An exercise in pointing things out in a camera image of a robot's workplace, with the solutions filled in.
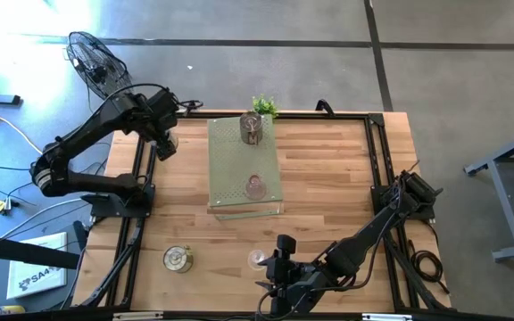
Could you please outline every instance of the wooden table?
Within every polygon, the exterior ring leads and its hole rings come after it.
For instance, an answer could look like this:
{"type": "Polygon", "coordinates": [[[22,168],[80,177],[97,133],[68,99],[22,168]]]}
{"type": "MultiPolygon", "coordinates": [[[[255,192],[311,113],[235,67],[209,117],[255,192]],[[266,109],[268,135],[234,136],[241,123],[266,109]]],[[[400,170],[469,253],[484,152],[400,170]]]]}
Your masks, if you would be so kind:
{"type": "MultiPolygon", "coordinates": [[[[394,169],[398,173],[417,159],[408,117],[406,113],[388,112],[384,118],[394,169]]],[[[362,121],[277,119],[275,130],[285,212],[271,217],[218,221],[207,214],[206,123],[205,119],[181,119],[174,131],[179,138],[178,152],[164,162],[156,162],[153,179],[156,196],[152,215],[146,221],[133,310],[255,311],[265,290],[254,282],[266,279],[264,270],[249,267],[250,251],[263,250],[270,255],[277,235],[288,234],[298,242],[294,259],[310,261],[332,241],[353,235],[374,215],[369,194],[373,180],[362,121]],[[194,265],[185,274],[170,272],[162,264],[164,252],[174,245],[189,245],[194,251],[194,265]]],[[[114,135],[107,175],[131,171],[136,145],[135,135],[114,135]]],[[[119,229],[117,218],[105,219],[93,227],[74,303],[87,298],[110,269],[119,229]]],[[[438,253],[428,226],[408,222],[406,231],[417,250],[438,253]]],[[[358,274],[358,282],[366,276],[367,268],[368,259],[358,274]]],[[[399,278],[402,297],[407,302],[403,273],[399,273],[399,278]]],[[[119,297],[125,280],[126,270],[123,270],[119,297]]],[[[427,284],[427,287],[444,305],[450,305],[438,284],[427,284]]],[[[269,309],[267,300],[263,309],[269,309]]],[[[313,310],[357,311],[393,311],[382,245],[377,250],[374,272],[366,287],[327,292],[313,310]]]]}

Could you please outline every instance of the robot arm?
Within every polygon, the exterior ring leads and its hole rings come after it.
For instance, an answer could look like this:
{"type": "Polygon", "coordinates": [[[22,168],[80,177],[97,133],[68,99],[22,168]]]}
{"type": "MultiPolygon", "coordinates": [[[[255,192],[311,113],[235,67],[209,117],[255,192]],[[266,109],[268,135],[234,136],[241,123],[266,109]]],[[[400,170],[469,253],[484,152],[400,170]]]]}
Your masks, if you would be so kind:
{"type": "Polygon", "coordinates": [[[33,183],[45,196],[73,192],[114,193],[127,200],[142,191],[130,174],[99,177],[69,170],[69,161],[115,130],[124,134],[136,131],[147,142],[156,144],[161,161],[176,152],[177,142],[169,131],[177,125],[178,100],[168,88],[145,99],[143,95],[116,94],[104,102],[90,119],[63,137],[56,137],[31,164],[33,183]]]}
{"type": "MultiPolygon", "coordinates": [[[[295,253],[296,240],[288,235],[279,235],[278,249],[260,263],[267,267],[266,277],[272,282],[265,285],[273,297],[271,314],[283,316],[292,309],[306,313],[315,307],[325,291],[362,287],[354,286],[354,281],[368,250],[377,246],[385,233],[410,214],[432,206],[440,192],[441,189],[434,190],[418,174],[403,171],[382,195],[380,201],[385,207],[354,236],[330,244],[311,263],[290,260],[290,255],[295,253]]],[[[405,260],[400,255],[395,257],[405,260]]],[[[410,268],[409,264],[400,263],[404,269],[410,268]]],[[[421,280],[419,284],[420,295],[430,295],[421,280]]],[[[432,299],[429,301],[439,307],[438,302],[432,299]]]]}

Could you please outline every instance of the electric fan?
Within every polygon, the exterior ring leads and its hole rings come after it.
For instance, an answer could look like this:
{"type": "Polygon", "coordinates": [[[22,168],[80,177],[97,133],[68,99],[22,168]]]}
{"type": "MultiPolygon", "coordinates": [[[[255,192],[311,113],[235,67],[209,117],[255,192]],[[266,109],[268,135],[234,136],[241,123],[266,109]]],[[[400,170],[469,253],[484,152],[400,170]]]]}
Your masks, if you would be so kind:
{"type": "Polygon", "coordinates": [[[131,85],[126,63],[87,32],[77,31],[69,34],[67,55],[87,86],[102,99],[120,88],[131,85]]]}

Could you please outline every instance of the gray floor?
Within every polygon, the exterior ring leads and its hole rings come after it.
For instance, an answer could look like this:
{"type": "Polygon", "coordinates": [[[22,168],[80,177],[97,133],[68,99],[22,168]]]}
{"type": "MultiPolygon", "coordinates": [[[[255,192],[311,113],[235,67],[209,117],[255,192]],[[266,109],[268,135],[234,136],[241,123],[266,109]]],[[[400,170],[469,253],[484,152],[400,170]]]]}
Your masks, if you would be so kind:
{"type": "MultiPolygon", "coordinates": [[[[7,17],[14,33],[84,29],[100,37],[369,40],[361,0],[14,3],[8,4],[13,14],[7,17]]],[[[373,3],[382,41],[514,43],[514,0],[373,3]]],[[[0,34],[4,30],[0,23],[0,34]]],[[[339,111],[382,111],[370,49],[111,49],[127,62],[135,82],[160,82],[181,99],[202,99],[211,108],[249,108],[251,96],[264,93],[284,109],[311,109],[325,98],[339,111]]],[[[0,115],[41,147],[89,115],[86,88],[62,54],[61,45],[30,45],[16,37],[0,42],[0,93],[24,99],[20,108],[0,106],[0,115]]],[[[461,171],[514,137],[514,52],[385,50],[383,56],[394,110],[409,114],[423,175],[445,189],[435,206],[436,228],[454,307],[514,317],[514,260],[491,259],[491,250],[512,245],[501,206],[488,172],[468,178],[461,171]]],[[[91,96],[96,106],[98,99],[91,96]]],[[[102,161],[107,147],[85,152],[74,168],[102,161]]],[[[0,124],[0,165],[26,168],[36,157],[0,124]]],[[[0,171],[4,191],[28,181],[27,173],[0,171]]],[[[0,234],[57,202],[33,186],[19,196],[38,206],[0,216],[0,234]]],[[[81,210],[21,237],[57,230],[86,215],[81,210]]]]}

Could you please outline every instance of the potted plant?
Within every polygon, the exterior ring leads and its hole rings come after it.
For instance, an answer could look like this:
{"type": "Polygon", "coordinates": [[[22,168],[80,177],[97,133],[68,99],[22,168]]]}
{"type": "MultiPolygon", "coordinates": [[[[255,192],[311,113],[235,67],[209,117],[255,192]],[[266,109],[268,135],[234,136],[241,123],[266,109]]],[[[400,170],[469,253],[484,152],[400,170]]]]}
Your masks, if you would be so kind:
{"type": "Polygon", "coordinates": [[[253,98],[253,110],[260,115],[269,114],[273,119],[277,117],[277,106],[273,102],[273,97],[267,101],[264,94],[253,98]]]}

